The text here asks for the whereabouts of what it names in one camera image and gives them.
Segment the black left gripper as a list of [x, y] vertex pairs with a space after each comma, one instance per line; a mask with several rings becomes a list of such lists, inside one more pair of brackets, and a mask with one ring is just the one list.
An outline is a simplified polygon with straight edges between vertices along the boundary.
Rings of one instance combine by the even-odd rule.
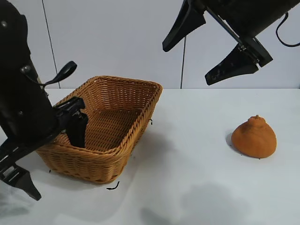
[[16, 162], [66, 131], [72, 146], [85, 147], [88, 116], [84, 100], [72, 97], [52, 106], [45, 86], [69, 77], [77, 64], [68, 62], [50, 81], [39, 83], [31, 60], [0, 61], [0, 126], [7, 136], [0, 146], [0, 179], [14, 185], [36, 201], [41, 194], [30, 172]]

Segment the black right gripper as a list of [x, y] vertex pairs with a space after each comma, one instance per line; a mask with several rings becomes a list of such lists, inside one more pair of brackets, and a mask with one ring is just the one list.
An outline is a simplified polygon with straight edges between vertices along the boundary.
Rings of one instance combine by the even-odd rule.
[[273, 58], [256, 38], [299, 4], [298, 0], [184, 0], [162, 42], [170, 51], [185, 36], [206, 23], [207, 11], [236, 41], [233, 50], [204, 77], [208, 85], [239, 75], [253, 74]]

